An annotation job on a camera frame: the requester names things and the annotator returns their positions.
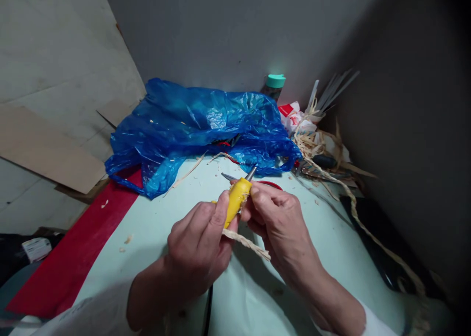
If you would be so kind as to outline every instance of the teal bottle cap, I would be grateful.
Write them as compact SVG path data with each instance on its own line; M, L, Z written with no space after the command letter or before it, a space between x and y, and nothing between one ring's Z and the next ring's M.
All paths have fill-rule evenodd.
M265 84L271 88L281 88L285 85L285 81L284 75L268 75Z

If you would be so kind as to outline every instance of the black wire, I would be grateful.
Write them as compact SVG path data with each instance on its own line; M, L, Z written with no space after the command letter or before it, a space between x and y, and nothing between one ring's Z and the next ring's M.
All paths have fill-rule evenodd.
M208 336L209 333L209 321L211 320L211 306L212 306L212 286L208 290L208 299L206 300L206 320L205 328L203 330L203 336Z

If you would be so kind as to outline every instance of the red and white package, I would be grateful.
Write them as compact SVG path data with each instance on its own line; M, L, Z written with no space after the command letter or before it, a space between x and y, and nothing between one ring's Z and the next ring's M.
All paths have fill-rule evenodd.
M288 135L291 136L292 133L296 130L299 122L302 122L299 130L306 132L314 132L317 129L317 126L309 120L303 120L304 113L300 111L299 103L293 102L291 104L286 104L278 107L281 117L281 123L285 127Z

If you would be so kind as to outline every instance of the blue plastic bag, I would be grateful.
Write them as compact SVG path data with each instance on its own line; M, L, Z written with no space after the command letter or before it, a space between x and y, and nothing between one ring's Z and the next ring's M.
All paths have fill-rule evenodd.
M110 178L149 199L170 188L187 156L223 150L247 173L257 165L258 177L287 172L301 157L275 101L264 94L185 88L158 78L149 80L146 90L144 100L111 134L114 154L105 166ZM232 147L218 146L238 135ZM276 168L279 156L288 159ZM136 165L142 168L142 188L116 175Z

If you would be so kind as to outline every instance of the cardboard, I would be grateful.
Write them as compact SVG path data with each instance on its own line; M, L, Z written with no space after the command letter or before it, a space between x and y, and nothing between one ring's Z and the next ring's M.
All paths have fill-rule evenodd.
M97 112L104 117L106 121L117 128L119 123L132 113L132 109L133 108L121 101L110 101L102 108L97 109Z
M59 184L54 188L54 190L57 190L63 194L66 194L70 196L71 198L74 198L76 200L79 200L83 202L84 204L91 205L93 200L98 196L99 193L105 188L105 186L108 185L110 179L106 178L103 180L100 180L98 183L95 184L95 186L86 194L82 194L78 191L75 191L71 188L68 188L64 185Z
M0 156L87 194L105 165L25 107L0 106Z

